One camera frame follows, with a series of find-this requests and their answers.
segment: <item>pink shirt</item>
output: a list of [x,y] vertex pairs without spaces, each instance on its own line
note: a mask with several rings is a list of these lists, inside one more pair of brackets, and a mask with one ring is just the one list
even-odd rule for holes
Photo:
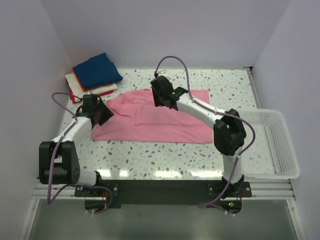
[[[209,103],[208,90],[191,90]],[[137,141],[163,143],[213,142],[212,129],[195,117],[165,106],[155,107],[151,89],[119,94],[106,102],[114,113],[105,124],[91,132],[95,141]]]

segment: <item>speckled table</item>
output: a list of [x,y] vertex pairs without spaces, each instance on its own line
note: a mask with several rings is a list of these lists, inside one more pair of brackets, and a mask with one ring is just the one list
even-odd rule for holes
[[[134,89],[150,88],[152,69],[120,69],[123,81],[118,90],[103,96],[104,100]],[[162,71],[176,88],[187,88],[185,72],[179,69]],[[246,70],[189,71],[191,89],[208,89],[210,104],[221,109],[254,109],[254,95]],[[67,107],[73,112],[81,104]],[[65,113],[61,131],[72,116]],[[133,141],[92,141],[86,136],[77,147],[80,167],[99,171],[103,179],[129,180],[198,180],[220,179],[223,173],[221,154],[212,144],[184,144]]]

